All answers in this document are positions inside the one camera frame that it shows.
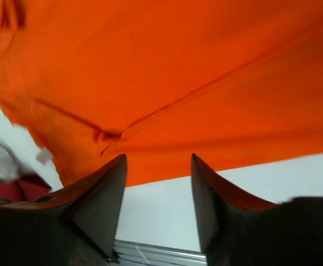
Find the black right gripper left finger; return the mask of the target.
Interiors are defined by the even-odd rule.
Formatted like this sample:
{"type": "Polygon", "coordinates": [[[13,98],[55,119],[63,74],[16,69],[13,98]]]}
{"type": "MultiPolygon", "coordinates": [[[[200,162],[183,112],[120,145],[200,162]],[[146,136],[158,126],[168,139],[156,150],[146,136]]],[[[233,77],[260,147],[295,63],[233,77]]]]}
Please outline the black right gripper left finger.
{"type": "Polygon", "coordinates": [[[127,179],[119,155],[34,202],[0,205],[0,265],[110,265],[127,179]]]}

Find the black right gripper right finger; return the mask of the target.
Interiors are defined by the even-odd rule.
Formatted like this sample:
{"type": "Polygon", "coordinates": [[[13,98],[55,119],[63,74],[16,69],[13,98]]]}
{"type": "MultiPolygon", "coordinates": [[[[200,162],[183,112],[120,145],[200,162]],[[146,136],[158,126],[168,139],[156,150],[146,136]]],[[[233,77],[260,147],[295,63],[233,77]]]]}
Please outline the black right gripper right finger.
{"type": "Polygon", "coordinates": [[[209,265],[323,265],[323,197],[276,204],[191,157],[201,251],[209,265]]]}

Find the orange t shirt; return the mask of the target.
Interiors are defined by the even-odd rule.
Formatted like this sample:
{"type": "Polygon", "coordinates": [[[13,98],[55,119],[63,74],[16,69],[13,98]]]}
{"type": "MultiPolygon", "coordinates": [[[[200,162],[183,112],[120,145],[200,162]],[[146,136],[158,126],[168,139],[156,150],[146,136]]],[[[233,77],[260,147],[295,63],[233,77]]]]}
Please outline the orange t shirt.
{"type": "Polygon", "coordinates": [[[323,1],[0,1],[0,107],[64,185],[323,153],[323,1]]]}

